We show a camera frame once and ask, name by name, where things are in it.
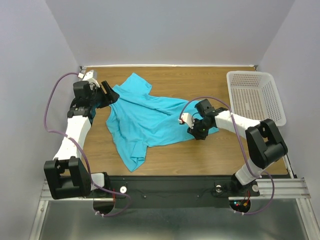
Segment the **turquoise t shirt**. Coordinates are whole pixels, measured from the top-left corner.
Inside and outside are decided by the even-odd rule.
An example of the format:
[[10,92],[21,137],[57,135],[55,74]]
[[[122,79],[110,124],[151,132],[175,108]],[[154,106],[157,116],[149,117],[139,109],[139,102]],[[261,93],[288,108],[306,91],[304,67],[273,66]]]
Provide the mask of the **turquoise t shirt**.
[[130,172],[146,160],[147,148],[166,146],[194,139],[187,125],[179,124],[181,111],[195,114],[196,102],[181,98],[152,96],[152,85],[132,73],[113,90],[119,99],[111,105],[106,126],[117,152]]

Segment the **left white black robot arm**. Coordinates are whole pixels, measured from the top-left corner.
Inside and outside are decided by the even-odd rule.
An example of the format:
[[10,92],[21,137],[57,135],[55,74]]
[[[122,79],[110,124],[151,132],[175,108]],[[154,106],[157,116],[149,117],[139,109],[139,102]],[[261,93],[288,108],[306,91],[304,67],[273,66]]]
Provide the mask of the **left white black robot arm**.
[[67,112],[67,129],[53,160],[44,163],[44,173],[55,200],[87,197],[94,190],[100,197],[111,193],[104,173],[90,174],[84,166],[83,146],[96,109],[114,104],[120,97],[106,81],[81,80],[73,84],[74,99]]

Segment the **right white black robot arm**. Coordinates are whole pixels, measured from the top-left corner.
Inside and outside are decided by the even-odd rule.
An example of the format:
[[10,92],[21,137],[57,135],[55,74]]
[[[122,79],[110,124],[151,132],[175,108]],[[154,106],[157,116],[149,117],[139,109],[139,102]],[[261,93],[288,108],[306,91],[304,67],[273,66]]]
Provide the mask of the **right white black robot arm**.
[[272,119],[246,118],[225,107],[214,108],[208,99],[199,101],[195,109],[200,119],[182,111],[179,123],[187,124],[187,133],[196,140],[205,140],[213,128],[234,133],[238,139],[244,165],[231,177],[230,190],[235,195],[246,192],[248,185],[288,153],[288,147]]

